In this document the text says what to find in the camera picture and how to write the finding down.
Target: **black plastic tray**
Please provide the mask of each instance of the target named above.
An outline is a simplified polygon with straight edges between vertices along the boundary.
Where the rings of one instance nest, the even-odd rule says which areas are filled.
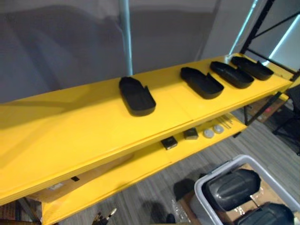
[[[156,102],[147,86],[132,77],[122,77],[119,82],[124,103],[134,116],[145,116],[154,111]]]
[[[252,170],[239,169],[207,181],[203,193],[214,209],[230,211],[251,200],[261,179]]]
[[[237,88],[246,88],[254,81],[252,76],[241,69],[235,69],[222,62],[214,61],[210,68]]]
[[[234,56],[232,57],[231,62],[241,70],[262,81],[269,79],[274,73],[272,70],[261,64],[260,61],[254,63],[246,58]]]
[[[266,203],[246,214],[236,225],[294,225],[292,211],[282,204]]]
[[[183,67],[180,76],[197,94],[205,99],[219,96],[224,89],[224,86],[214,79],[210,73],[206,76],[197,69]]]

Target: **gray storage bin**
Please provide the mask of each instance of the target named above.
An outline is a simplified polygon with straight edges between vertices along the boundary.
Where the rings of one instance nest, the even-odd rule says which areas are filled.
[[[247,155],[238,155],[232,160],[219,166],[217,169],[200,178],[195,183],[195,195],[190,202],[192,211],[196,214],[202,225],[222,225],[223,223],[205,198],[202,192],[202,186],[205,182],[214,177],[226,174],[244,164],[248,163],[255,172],[257,172],[265,182],[278,194],[278,196],[293,211],[300,211],[300,204],[261,166],[256,160]]]

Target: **lower shelf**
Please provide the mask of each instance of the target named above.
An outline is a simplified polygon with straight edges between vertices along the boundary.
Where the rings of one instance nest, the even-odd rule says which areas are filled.
[[[215,124],[223,126],[224,132],[215,134],[211,139],[205,138],[203,130]],[[185,140],[183,134],[180,133],[174,136],[178,141],[175,148],[165,150],[163,145],[158,142],[139,150],[135,152],[135,156],[131,160],[76,190],[51,202],[42,201],[43,224],[50,225],[67,218],[245,128],[246,126],[238,119],[227,114],[223,120],[218,118],[197,126],[199,138],[196,140]]]

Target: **small black box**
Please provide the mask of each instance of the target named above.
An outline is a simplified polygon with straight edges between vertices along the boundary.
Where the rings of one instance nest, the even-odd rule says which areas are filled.
[[[184,131],[183,135],[186,140],[197,139],[199,137],[195,127]]]
[[[164,146],[165,149],[167,149],[167,150],[169,150],[169,149],[174,148],[174,147],[177,146],[177,141],[176,141],[176,139],[175,139],[173,136],[168,137],[168,138],[166,138],[166,139],[163,139],[163,140],[161,141],[161,143],[163,144],[163,146]]]

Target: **yellow shelf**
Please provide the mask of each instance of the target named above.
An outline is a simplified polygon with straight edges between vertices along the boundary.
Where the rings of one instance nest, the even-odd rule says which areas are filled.
[[[291,85],[279,76],[237,89],[224,85],[215,99],[199,97],[180,79],[181,67],[206,73],[211,61],[137,74],[157,106],[147,116],[131,116],[119,79],[53,91],[0,106],[0,205],[197,126]]]
[[[229,121],[226,121],[226,124],[230,128],[225,128],[221,124],[225,129],[224,132],[222,134],[215,134],[212,139],[207,139],[202,135],[203,129],[220,124],[218,120],[197,126],[197,131],[199,132],[197,140],[185,140],[182,133],[177,134],[175,138],[178,141],[178,145],[170,150],[165,150],[160,142],[152,144],[135,152],[133,159],[58,199],[51,200],[51,196],[45,196],[45,199],[42,199],[43,224],[50,225],[69,217],[128,188],[170,164],[182,160],[246,128],[244,124],[231,114],[227,114],[227,117],[232,122],[231,124]]]

